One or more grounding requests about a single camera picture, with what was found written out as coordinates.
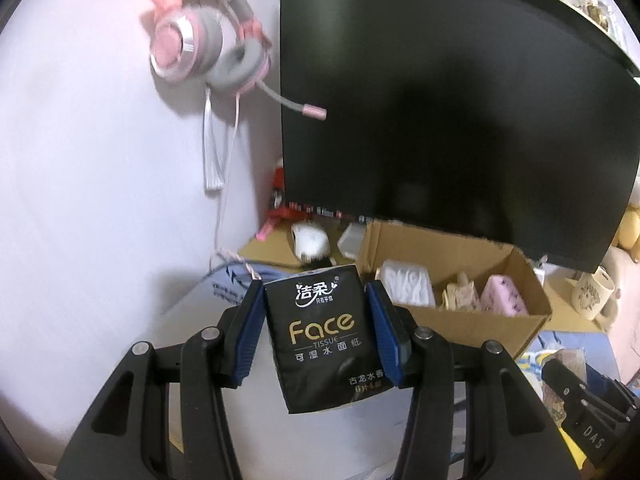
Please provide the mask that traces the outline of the cream plastic hair claw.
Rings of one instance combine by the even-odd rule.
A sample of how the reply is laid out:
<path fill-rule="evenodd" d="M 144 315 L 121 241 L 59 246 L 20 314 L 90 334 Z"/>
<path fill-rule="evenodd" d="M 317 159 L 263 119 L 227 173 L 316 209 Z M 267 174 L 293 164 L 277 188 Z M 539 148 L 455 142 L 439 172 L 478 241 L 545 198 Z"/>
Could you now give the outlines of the cream plastic hair claw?
<path fill-rule="evenodd" d="M 448 283 L 442 291 L 442 306 L 447 311 L 480 310 L 480 296 L 475 284 L 464 272 L 458 273 L 456 280 Z"/>

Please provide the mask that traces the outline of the pink kuromi pouch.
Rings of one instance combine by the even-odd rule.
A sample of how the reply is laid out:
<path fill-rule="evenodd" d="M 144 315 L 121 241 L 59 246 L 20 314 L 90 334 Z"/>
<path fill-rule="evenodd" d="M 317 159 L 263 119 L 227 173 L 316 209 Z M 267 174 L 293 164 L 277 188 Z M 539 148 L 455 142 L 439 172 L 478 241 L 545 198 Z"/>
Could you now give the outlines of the pink kuromi pouch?
<path fill-rule="evenodd" d="M 522 295 L 509 275 L 494 274 L 488 278 L 480 296 L 483 311 L 504 316 L 528 315 Z"/>

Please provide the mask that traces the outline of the yellow blue patterned cloth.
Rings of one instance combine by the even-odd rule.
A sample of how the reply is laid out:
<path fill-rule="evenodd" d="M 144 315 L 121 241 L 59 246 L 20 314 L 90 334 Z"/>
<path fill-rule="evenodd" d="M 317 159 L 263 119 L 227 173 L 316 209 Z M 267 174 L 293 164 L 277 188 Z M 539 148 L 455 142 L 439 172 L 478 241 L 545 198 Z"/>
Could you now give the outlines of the yellow blue patterned cloth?
<path fill-rule="evenodd" d="M 553 360 L 560 361 L 583 382 L 587 381 L 587 362 L 585 353 L 582 350 L 544 349 L 527 351 L 516 362 L 532 386 L 540 389 L 542 387 L 542 369 L 549 361 Z"/>

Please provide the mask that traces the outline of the blue gaming mouse mat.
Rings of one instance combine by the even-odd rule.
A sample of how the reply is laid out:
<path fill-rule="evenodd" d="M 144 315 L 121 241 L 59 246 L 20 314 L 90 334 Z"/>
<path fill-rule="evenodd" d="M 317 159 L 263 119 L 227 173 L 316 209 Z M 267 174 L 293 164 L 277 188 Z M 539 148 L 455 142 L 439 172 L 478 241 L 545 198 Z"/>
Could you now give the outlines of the blue gaming mouse mat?
<path fill-rule="evenodd" d="M 206 275 L 164 313 L 154 346 L 186 341 L 240 302 L 250 274 L 237 263 Z M 386 479 L 394 470 L 411 392 L 392 389 L 311 414 L 286 409 L 268 334 L 260 336 L 250 374 L 224 390 L 224 406 L 241 474 L 247 479 Z"/>

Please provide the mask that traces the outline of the cream printed mug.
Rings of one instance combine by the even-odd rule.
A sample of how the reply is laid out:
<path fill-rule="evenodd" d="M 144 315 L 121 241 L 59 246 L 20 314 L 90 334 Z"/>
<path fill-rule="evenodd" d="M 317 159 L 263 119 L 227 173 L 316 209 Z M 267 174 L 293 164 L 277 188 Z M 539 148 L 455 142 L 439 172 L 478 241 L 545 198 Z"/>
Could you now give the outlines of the cream printed mug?
<path fill-rule="evenodd" d="M 572 290 L 570 302 L 582 318 L 593 321 L 616 290 L 617 286 L 611 275 L 603 266 L 598 266 L 593 273 L 582 274 Z"/>

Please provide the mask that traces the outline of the yellow and white plush toy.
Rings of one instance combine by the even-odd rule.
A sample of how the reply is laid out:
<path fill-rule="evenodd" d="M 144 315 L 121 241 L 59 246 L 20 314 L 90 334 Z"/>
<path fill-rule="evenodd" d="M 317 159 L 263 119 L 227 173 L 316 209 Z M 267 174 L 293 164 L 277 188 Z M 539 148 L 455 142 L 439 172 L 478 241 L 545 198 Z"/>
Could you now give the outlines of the yellow and white plush toy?
<path fill-rule="evenodd" d="M 622 248 L 626 250 L 626 252 L 631 252 L 638 244 L 639 236 L 639 208 L 628 205 L 614 234 L 612 246 Z"/>

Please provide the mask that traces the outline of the brown cardboard box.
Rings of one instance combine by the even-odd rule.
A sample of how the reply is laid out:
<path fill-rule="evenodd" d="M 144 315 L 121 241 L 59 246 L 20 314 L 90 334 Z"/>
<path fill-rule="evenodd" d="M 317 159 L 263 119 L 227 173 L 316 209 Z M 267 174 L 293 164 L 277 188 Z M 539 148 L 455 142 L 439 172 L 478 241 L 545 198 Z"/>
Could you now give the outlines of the brown cardboard box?
<path fill-rule="evenodd" d="M 373 221 L 367 225 L 356 261 L 363 281 L 376 278 L 388 260 L 416 264 L 427 270 L 435 296 L 430 304 L 414 306 L 399 300 L 393 292 L 388 296 L 396 306 L 407 308 L 418 324 L 456 344 L 478 348 L 484 341 L 493 339 L 516 358 L 551 318 L 552 307 L 544 289 L 523 253 L 512 245 Z M 482 309 L 446 309 L 442 293 L 461 273 L 474 284 L 477 292 L 484 292 L 493 276 L 507 276 L 522 297 L 527 312 L 505 315 Z"/>

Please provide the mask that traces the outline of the pink pen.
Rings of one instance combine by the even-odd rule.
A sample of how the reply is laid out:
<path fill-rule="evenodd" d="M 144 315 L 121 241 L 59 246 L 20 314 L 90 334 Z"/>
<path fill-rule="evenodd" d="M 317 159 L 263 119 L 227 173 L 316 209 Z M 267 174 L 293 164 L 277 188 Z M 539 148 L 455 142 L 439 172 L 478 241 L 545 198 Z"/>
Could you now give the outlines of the pink pen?
<path fill-rule="evenodd" d="M 271 220 L 267 220 L 262 227 L 260 228 L 260 230 L 256 233 L 255 238 L 256 240 L 259 240 L 260 242 L 264 242 L 269 235 L 272 233 L 273 231 L 273 224 L 271 222 Z"/>

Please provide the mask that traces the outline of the small white card stand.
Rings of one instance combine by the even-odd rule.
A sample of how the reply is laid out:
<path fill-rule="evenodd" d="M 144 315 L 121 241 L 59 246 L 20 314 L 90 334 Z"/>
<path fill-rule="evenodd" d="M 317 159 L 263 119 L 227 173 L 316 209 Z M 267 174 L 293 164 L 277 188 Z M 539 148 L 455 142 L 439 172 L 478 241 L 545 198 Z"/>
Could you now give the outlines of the small white card stand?
<path fill-rule="evenodd" d="M 356 260 L 360 253 L 360 247 L 367 228 L 358 222 L 349 223 L 337 241 L 337 249 L 340 254 L 350 260 Z"/>

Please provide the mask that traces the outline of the white computer mouse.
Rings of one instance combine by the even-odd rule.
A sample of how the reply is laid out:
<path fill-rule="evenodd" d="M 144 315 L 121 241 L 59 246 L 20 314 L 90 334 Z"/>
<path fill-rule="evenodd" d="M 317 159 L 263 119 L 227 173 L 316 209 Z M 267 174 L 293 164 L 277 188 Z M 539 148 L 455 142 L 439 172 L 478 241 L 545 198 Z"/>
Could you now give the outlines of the white computer mouse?
<path fill-rule="evenodd" d="M 329 257 L 330 240 L 322 226 L 312 221 L 296 222 L 291 226 L 293 252 L 303 263 Z"/>

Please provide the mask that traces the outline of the red figurine toy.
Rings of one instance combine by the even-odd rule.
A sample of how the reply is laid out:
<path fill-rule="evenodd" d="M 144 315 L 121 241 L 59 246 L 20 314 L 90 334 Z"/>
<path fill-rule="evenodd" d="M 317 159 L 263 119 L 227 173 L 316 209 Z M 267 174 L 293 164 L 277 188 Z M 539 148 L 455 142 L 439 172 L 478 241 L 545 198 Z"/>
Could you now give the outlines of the red figurine toy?
<path fill-rule="evenodd" d="M 285 203 L 283 158 L 280 158 L 273 173 L 267 220 L 264 225 L 266 233 L 270 234 L 281 221 L 289 218 L 291 211 Z"/>

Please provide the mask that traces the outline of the white hanging tassel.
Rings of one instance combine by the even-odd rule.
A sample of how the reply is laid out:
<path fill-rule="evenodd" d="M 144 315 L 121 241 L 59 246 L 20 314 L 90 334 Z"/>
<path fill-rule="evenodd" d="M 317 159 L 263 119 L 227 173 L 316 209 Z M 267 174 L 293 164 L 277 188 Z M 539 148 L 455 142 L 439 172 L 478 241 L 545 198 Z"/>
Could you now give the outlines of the white hanging tassel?
<path fill-rule="evenodd" d="M 206 86 L 202 123 L 203 177 L 206 194 L 213 194 L 224 187 L 224 176 L 218 157 L 213 118 L 212 89 Z"/>

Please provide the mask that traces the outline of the black computer monitor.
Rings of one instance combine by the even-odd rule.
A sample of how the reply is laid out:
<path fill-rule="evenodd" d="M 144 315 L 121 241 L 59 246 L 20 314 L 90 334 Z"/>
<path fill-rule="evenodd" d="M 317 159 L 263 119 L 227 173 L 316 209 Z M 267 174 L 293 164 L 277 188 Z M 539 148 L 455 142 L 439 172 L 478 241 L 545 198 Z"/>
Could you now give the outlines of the black computer monitor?
<path fill-rule="evenodd" d="M 639 165 L 639 71 L 559 0 L 281 0 L 286 200 L 589 271 Z"/>

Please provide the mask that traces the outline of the pink cat-ear headset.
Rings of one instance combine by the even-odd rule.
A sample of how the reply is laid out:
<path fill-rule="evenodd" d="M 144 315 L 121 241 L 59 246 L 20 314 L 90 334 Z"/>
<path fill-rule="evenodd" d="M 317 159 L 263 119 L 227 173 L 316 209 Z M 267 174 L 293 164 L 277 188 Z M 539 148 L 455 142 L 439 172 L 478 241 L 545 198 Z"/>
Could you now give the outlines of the pink cat-ear headset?
<path fill-rule="evenodd" d="M 289 110 L 326 119 L 324 108 L 285 99 L 265 84 L 272 42 L 247 0 L 150 1 L 150 63 L 160 79 L 202 77 L 213 92 L 235 98 L 258 89 Z"/>

